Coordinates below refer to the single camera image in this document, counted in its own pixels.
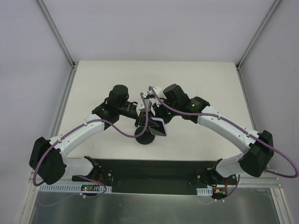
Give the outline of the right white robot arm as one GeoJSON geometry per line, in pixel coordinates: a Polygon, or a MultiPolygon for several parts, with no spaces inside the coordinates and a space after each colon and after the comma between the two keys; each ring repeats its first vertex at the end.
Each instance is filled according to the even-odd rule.
{"type": "Polygon", "coordinates": [[[221,184],[227,177],[246,173],[260,177],[274,155],[273,136],[264,130],[258,132],[230,121],[206,100],[200,97],[189,98],[177,84],[165,89],[149,87],[148,94],[156,101],[155,113],[165,122],[174,116],[181,116],[195,124],[204,126],[235,145],[240,153],[230,158],[220,158],[207,172],[211,181],[221,184]]]}

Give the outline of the left aluminium frame post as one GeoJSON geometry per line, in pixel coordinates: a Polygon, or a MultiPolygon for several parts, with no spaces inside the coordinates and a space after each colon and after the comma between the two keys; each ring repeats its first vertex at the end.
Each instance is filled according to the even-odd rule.
{"type": "Polygon", "coordinates": [[[37,4],[38,8],[40,9],[52,35],[54,36],[54,39],[56,40],[59,48],[61,49],[64,57],[66,58],[68,64],[72,69],[77,69],[77,64],[74,61],[73,57],[71,56],[69,50],[67,49],[67,46],[43,0],[35,0],[35,3],[37,4]]]}

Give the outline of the right aluminium frame post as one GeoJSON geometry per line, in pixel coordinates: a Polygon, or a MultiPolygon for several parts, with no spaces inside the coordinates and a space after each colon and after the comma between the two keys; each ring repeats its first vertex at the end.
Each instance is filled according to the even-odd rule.
{"type": "Polygon", "coordinates": [[[261,20],[259,26],[257,27],[255,33],[253,34],[250,42],[248,43],[245,51],[243,52],[241,58],[239,61],[236,63],[236,70],[239,71],[243,64],[245,63],[246,59],[248,58],[250,52],[253,50],[254,46],[257,44],[259,38],[262,36],[264,30],[266,29],[267,25],[269,24],[271,18],[279,8],[283,1],[282,0],[274,0],[269,9],[267,10],[265,16],[261,20]]]}

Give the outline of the black phone stand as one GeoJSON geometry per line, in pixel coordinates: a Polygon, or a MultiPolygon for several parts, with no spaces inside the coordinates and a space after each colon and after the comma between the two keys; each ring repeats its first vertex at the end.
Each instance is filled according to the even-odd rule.
{"type": "MultiPolygon", "coordinates": [[[[138,127],[135,130],[135,135],[138,135],[142,132],[143,126],[138,127]]],[[[155,140],[155,136],[151,133],[150,129],[147,127],[146,131],[135,139],[139,144],[148,145],[155,140]]]]}

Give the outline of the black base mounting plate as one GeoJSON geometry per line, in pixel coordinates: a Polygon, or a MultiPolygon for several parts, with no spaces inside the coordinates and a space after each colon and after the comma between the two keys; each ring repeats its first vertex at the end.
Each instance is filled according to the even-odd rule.
{"type": "Polygon", "coordinates": [[[147,161],[89,159],[91,173],[74,175],[74,182],[85,178],[100,181],[114,193],[195,195],[209,185],[235,185],[236,176],[211,177],[215,161],[147,161]]]}

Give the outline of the black phone lavender case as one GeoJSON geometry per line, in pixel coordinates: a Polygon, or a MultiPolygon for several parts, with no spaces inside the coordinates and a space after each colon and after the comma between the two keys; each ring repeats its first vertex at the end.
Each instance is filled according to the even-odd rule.
{"type": "Polygon", "coordinates": [[[151,117],[149,119],[149,130],[152,135],[167,136],[165,122],[162,118],[151,117]]]}

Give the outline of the front aluminium rail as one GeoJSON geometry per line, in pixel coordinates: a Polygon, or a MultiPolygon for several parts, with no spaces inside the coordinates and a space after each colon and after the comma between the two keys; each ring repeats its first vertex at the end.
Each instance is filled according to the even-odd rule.
{"type": "MultiPolygon", "coordinates": [[[[220,176],[215,169],[211,168],[211,177],[220,176]]],[[[38,170],[38,176],[48,184],[52,185],[60,180],[72,180],[74,175],[83,175],[83,169],[79,166],[71,168],[70,165],[42,165],[38,170]]],[[[240,181],[242,185],[249,187],[262,187],[262,188],[281,188],[280,180],[276,177],[270,176],[268,173],[263,173],[260,177],[250,176],[247,173],[233,173],[236,176],[236,181],[240,181]]],[[[83,181],[91,181],[91,179],[85,178],[83,181]]]]}

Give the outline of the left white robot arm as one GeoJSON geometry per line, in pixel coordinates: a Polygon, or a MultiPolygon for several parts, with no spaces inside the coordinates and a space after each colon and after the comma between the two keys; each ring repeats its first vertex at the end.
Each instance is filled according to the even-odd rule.
{"type": "Polygon", "coordinates": [[[34,170],[33,184],[40,186],[36,178],[39,176],[43,183],[52,185],[62,177],[98,181],[100,175],[99,164],[89,156],[82,158],[68,158],[68,154],[92,136],[113,127],[119,130],[115,123],[120,116],[132,119],[145,119],[141,133],[145,133],[151,110],[151,102],[140,94],[142,102],[129,102],[128,88],[122,84],[113,87],[108,97],[94,108],[83,121],[63,134],[50,138],[38,138],[32,150],[29,165],[34,170]]]}

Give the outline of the aluminium frame post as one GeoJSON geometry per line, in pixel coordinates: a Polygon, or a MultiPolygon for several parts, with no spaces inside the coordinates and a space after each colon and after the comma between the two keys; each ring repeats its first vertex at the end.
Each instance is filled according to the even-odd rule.
{"type": "Polygon", "coordinates": [[[266,29],[267,25],[269,24],[271,18],[279,8],[283,1],[282,0],[274,0],[269,9],[267,10],[265,16],[261,20],[259,26],[257,27],[255,33],[253,34],[250,42],[248,43],[245,51],[243,52],[241,58],[239,61],[236,63],[236,70],[239,71],[243,64],[245,63],[246,59],[248,58],[250,52],[253,50],[254,46],[257,44],[259,38],[262,36],[264,30],[266,29]]]}
{"type": "Polygon", "coordinates": [[[77,64],[74,61],[73,57],[71,56],[69,50],[67,49],[67,46],[43,0],[35,0],[35,3],[37,4],[38,8],[40,9],[52,35],[54,36],[54,39],[56,40],[59,48],[61,49],[64,57],[66,58],[68,64],[72,69],[77,69],[77,64]]]}

